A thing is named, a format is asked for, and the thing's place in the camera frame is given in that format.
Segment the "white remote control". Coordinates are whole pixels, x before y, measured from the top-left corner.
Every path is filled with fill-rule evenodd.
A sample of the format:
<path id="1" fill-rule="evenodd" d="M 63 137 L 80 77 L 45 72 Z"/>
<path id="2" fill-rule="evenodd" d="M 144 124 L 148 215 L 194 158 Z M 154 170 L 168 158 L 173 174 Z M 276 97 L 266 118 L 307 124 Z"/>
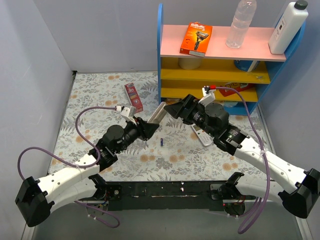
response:
<path id="1" fill-rule="evenodd" d="M 152 116 L 147 121 L 149 124 L 160 124 L 163 118 L 166 116 L 167 111 L 165 107 L 167 106 L 166 102 L 161 102 L 161 104 L 156 108 Z"/>
<path id="2" fill-rule="evenodd" d="M 208 135 L 204 130 L 200 127 L 196 126 L 195 124 L 191 125 L 192 130 L 196 134 L 199 141 L 202 143 L 203 146 L 207 147 L 213 143 L 213 139 L 210 135 Z"/>

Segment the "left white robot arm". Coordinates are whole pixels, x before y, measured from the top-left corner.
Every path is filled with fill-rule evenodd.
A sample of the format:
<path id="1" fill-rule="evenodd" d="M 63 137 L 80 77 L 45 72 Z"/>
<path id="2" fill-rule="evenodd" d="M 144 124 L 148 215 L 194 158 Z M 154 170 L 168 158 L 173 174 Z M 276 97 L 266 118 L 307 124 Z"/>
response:
<path id="1" fill-rule="evenodd" d="M 24 178 L 15 198 L 20 213 L 28 227 L 44 222 L 50 214 L 71 202 L 93 197 L 101 200 L 106 187 L 96 182 L 99 173 L 114 164 L 117 155 L 137 139 L 147 141 L 160 123 L 134 117 L 126 126 L 110 126 L 97 144 L 77 162 L 51 175 L 38 179 Z"/>

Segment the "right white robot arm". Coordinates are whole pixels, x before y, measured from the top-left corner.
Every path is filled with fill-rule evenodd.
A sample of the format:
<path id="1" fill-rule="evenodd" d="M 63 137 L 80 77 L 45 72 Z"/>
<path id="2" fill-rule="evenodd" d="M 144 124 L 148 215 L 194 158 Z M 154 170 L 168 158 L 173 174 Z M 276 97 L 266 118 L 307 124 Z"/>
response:
<path id="1" fill-rule="evenodd" d="M 186 125 L 196 125 L 213 138 L 222 151 L 242 159 L 267 175 L 265 197 L 282 203 L 294 216 L 306 219 L 320 196 L 320 173 L 312 168 L 306 171 L 264 151 L 245 132 L 229 123 L 229 114 L 223 106 L 203 97 L 198 100 L 188 95 L 183 100 L 167 105 L 164 110 L 173 118 L 181 118 Z"/>

